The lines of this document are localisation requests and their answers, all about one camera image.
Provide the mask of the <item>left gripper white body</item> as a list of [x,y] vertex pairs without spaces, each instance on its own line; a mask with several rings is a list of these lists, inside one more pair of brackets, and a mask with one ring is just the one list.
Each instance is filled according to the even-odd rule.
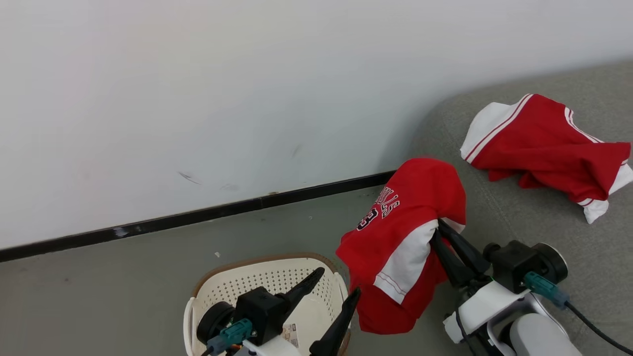
[[261,346],[245,340],[242,345],[247,356],[301,356],[299,349],[285,339],[271,339]]

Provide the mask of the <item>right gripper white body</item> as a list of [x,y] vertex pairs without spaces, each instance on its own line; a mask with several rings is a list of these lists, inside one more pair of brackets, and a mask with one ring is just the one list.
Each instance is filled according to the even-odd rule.
[[493,281],[479,289],[472,297],[459,302],[456,311],[443,321],[445,332],[453,343],[465,341],[481,327],[488,334],[492,345],[504,345],[500,340],[500,329],[518,316],[532,312],[531,293],[515,294]]

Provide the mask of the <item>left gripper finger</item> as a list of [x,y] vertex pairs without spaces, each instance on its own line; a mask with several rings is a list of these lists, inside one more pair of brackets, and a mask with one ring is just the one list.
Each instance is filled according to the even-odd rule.
[[324,333],[323,337],[313,342],[309,348],[311,356],[338,356],[348,333],[357,304],[360,301],[361,289],[354,291],[342,303],[341,312]]
[[324,273],[325,269],[323,267],[316,268],[305,279],[283,294],[283,299],[287,306],[285,315],[291,315],[294,312],[299,302],[314,290]]

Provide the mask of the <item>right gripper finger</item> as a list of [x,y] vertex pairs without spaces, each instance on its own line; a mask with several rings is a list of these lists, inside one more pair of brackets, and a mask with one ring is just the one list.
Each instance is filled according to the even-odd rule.
[[475,279],[472,281],[482,279],[484,273],[491,266],[491,263],[484,259],[482,253],[444,220],[438,220],[438,231],[446,245],[452,249],[452,252],[475,273]]
[[443,241],[439,231],[434,232],[430,246],[436,253],[453,288],[465,288],[470,281],[475,279],[475,273],[452,252],[452,249]]

